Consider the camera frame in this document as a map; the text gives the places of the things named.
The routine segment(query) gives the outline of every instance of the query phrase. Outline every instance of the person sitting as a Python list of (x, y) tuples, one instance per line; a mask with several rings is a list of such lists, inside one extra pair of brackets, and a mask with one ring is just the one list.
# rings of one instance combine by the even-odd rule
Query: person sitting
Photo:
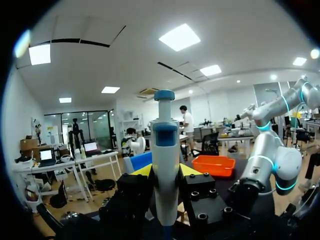
[(310, 156), (309, 165), (305, 173), (305, 178), (307, 179), (307, 181), (299, 185), (299, 188), (303, 191), (309, 190), (309, 188), (311, 187), (311, 179), (314, 173), (314, 168), (315, 166), (320, 166), (320, 149), (318, 146), (317, 148), (318, 152)]
[(137, 133), (136, 130), (132, 127), (129, 127), (126, 130), (126, 135), (121, 140), (121, 151), (122, 157), (132, 157), (134, 155), (133, 151), (131, 150), (130, 143), (135, 142), (137, 140)]

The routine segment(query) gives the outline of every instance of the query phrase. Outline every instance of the blue cap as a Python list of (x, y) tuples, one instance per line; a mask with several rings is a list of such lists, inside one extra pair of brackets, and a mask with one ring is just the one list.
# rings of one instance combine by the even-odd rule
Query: blue cap
[(154, 94), (154, 100), (159, 101), (160, 99), (175, 100), (175, 93), (171, 90), (159, 90)]

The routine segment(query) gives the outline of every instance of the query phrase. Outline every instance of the man in white shirt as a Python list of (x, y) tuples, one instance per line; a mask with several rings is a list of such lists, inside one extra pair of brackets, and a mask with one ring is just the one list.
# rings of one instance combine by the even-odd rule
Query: man in white shirt
[(188, 112), (187, 107), (182, 105), (180, 111), (183, 114), (183, 125), (185, 134), (189, 137), (187, 143), (190, 149), (194, 149), (194, 120), (190, 112)]

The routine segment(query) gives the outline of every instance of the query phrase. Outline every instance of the laptop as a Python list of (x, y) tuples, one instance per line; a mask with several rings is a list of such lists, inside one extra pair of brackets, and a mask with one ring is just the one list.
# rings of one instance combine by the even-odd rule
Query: laptop
[(87, 157), (92, 157), (93, 155), (100, 155), (102, 152), (98, 150), (97, 143), (95, 141), (87, 142), (83, 144), (85, 155)]
[(39, 150), (39, 153), (40, 153), (39, 168), (52, 166), (56, 164), (56, 157), (51, 151), (51, 149), (42, 149), (42, 150)]

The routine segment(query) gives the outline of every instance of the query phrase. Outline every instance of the robotic arm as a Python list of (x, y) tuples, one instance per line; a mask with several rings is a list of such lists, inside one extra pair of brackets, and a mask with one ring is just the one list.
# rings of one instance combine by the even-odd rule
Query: robotic arm
[(252, 118), (260, 131), (240, 178), (240, 184), (262, 193), (273, 174), (279, 195), (289, 194), (297, 183), (302, 156), (295, 148), (285, 147), (272, 130), (270, 119), (289, 112), (305, 103), (310, 109), (320, 107), (320, 92), (308, 81), (300, 79), (293, 88), (276, 100), (262, 105), (252, 112)]
[(252, 120), (252, 114), (254, 110), (256, 109), (256, 105), (251, 104), (249, 107), (247, 107), (245, 110), (243, 110), (243, 113), (241, 115), (237, 115), (234, 121), (238, 121), (241, 119), (245, 119), (246, 117), (249, 118), (249, 120)]

